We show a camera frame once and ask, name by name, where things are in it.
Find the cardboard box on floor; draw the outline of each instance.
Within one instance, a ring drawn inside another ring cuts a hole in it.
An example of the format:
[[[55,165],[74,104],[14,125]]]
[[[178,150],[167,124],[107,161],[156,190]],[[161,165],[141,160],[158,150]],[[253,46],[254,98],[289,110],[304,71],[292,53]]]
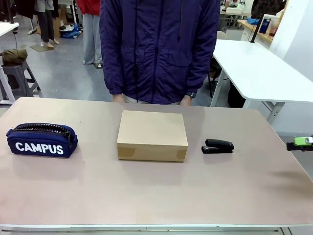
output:
[[[63,21],[65,25],[67,25],[66,12],[67,12],[67,7],[62,6],[62,8],[59,9],[59,17],[53,18],[53,31],[54,31],[54,37],[56,38],[61,37],[61,33],[60,33],[61,20]],[[37,28],[37,33],[41,34],[40,28]]]
[[[183,162],[187,147],[182,114],[123,111],[117,137],[120,160]]]

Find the stapler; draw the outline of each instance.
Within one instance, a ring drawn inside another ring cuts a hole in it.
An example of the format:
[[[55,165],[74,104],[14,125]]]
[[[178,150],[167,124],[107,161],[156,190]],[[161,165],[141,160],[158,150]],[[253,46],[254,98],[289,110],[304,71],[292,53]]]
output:
[[[229,141],[207,139],[205,145],[201,148],[204,154],[233,153],[234,150],[233,143]]]
[[[313,136],[310,137],[294,137],[293,142],[287,142],[288,151],[313,151]]]

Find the jacket zipper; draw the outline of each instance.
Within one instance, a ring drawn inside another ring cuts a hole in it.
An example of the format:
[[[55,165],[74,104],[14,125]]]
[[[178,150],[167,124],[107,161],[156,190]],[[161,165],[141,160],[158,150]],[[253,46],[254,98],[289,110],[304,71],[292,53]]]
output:
[[[155,93],[156,93],[156,72],[157,72],[157,58],[158,58],[158,42],[160,39],[160,35],[161,35],[161,29],[162,29],[162,19],[163,19],[163,10],[164,10],[164,1],[165,0],[161,0],[161,12],[160,12],[160,21],[159,21],[159,25],[158,25],[158,32],[157,32],[157,38],[156,38],[156,48],[155,48],[155,64],[154,64],[154,73],[153,73],[153,86],[152,86],[152,101],[151,103],[153,103],[154,101],[154,97],[155,97]]]
[[[57,136],[62,136],[68,140],[69,146],[72,146],[72,142],[75,138],[70,130],[54,124],[48,123],[27,123],[21,124],[15,127],[12,132],[30,132],[30,133],[47,133]]]

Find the person in red jacket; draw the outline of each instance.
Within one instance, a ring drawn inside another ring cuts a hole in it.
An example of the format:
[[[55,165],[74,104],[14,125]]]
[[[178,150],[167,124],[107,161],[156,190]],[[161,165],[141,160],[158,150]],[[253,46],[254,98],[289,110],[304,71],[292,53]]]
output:
[[[84,61],[85,65],[93,64],[102,68],[101,43],[99,33],[100,0],[77,0],[83,13],[84,27]]]

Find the pencil case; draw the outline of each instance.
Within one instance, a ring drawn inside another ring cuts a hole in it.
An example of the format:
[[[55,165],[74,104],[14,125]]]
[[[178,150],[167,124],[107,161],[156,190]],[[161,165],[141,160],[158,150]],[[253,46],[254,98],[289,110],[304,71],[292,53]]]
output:
[[[77,147],[77,135],[69,126],[25,123],[6,134],[12,153],[69,158]]]

